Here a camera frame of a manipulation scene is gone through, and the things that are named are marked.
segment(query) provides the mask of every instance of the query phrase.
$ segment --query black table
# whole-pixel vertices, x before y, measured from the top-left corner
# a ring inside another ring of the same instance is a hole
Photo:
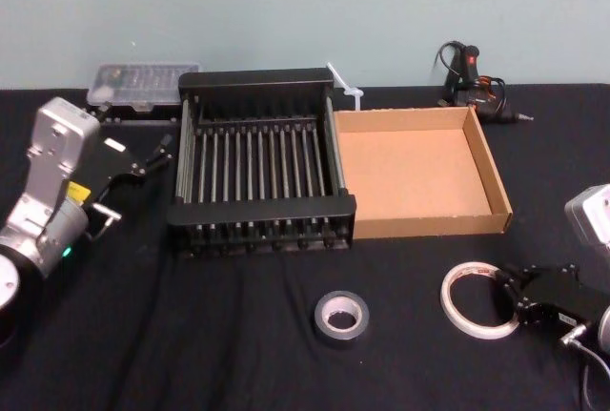
[[[124,221],[98,243],[76,244],[31,330],[2,353],[0,409],[579,409],[581,361],[559,347],[560,332],[520,327],[507,339],[472,339],[438,300],[446,272],[470,260],[573,261],[586,283],[610,291],[610,267],[579,245],[563,213],[572,196],[610,181],[610,87],[508,94],[536,120],[484,128],[515,212],[505,235],[185,261],[173,258],[164,223],[174,169],[117,194]],[[23,188],[35,110],[55,95],[85,104],[84,91],[0,92],[2,218]],[[437,98],[435,88],[366,89],[362,104]],[[145,156],[167,130],[104,133]],[[499,321],[493,285],[473,278],[455,287],[467,316]],[[349,351],[327,348],[312,330],[315,303],[336,289],[358,293],[371,311],[367,339]],[[607,408],[601,380],[594,375],[592,396]]]

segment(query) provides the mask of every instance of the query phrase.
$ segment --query wire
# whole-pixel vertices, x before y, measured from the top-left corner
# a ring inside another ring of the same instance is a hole
[[[568,344],[569,346],[574,346],[577,349],[579,349],[581,352],[583,352],[584,354],[588,355],[591,359],[595,360],[603,369],[604,373],[606,374],[608,380],[610,380],[610,367],[608,367],[608,364],[603,361],[603,359],[596,354],[595,352],[593,352],[591,349],[589,349],[588,347],[583,346],[580,341],[573,339],[570,341],[570,343]],[[586,402],[587,406],[589,409],[595,409],[593,407],[593,405],[591,404],[591,399],[589,398],[589,363],[587,363],[584,367],[584,371],[582,372],[582,388],[581,388],[581,394],[584,397],[584,401]]]
[[[437,52],[437,56],[435,57],[435,63],[437,62],[437,60],[440,58],[440,62],[443,64],[443,66],[445,68],[447,68],[449,71],[451,71],[453,74],[458,75],[461,77],[461,73],[457,72],[456,70],[454,70],[451,66],[449,66],[447,64],[447,62],[445,61],[445,58],[442,56],[442,53],[445,49],[447,49],[448,47],[452,47],[454,50],[459,50],[459,48],[463,47],[463,44],[458,42],[458,41],[449,41],[449,42],[445,42],[442,46],[440,46],[440,49],[438,49]]]
[[[445,68],[447,68],[447,70],[449,70],[450,72],[452,72],[453,74],[455,74],[461,78],[462,77],[461,72],[457,72],[449,64],[447,64],[447,61],[445,60],[445,58],[443,56],[443,52],[448,47],[453,48],[455,51],[461,51],[466,46],[458,41],[449,41],[449,42],[444,43],[442,46],[440,46],[440,49],[438,49],[438,51],[437,51],[437,56],[435,57],[435,63],[437,62],[438,59],[440,59],[440,62],[442,63],[442,65]],[[500,98],[500,101],[498,102],[498,105],[496,106],[496,109],[494,110],[494,112],[485,118],[486,121],[493,121],[493,120],[499,118],[506,109],[506,104],[507,104],[507,102],[506,102],[506,84],[504,83],[504,80],[500,79],[499,77],[490,77],[488,75],[480,75],[474,81],[464,83],[464,85],[469,88],[475,87],[475,88],[480,88],[480,89],[486,89],[489,94],[491,94],[492,96],[495,96],[494,90],[492,89],[492,84],[494,84],[494,83],[498,85],[501,98]]]

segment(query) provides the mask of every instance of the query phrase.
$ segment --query brown cardboard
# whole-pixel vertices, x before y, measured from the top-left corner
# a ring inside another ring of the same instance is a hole
[[[354,238],[505,231],[512,210],[469,108],[337,112]]]

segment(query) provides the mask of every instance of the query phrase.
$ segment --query clear plastic case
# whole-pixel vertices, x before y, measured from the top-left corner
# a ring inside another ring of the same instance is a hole
[[[91,106],[111,103],[150,111],[154,106],[180,104],[178,78],[184,72],[199,72],[197,63],[105,64],[97,70],[87,92]]]

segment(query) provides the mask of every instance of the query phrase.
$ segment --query light blue wall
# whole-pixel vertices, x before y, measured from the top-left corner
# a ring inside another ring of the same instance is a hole
[[[0,88],[87,87],[102,62],[322,66],[359,86],[438,83],[437,47],[508,83],[607,82],[610,0],[0,0]]]

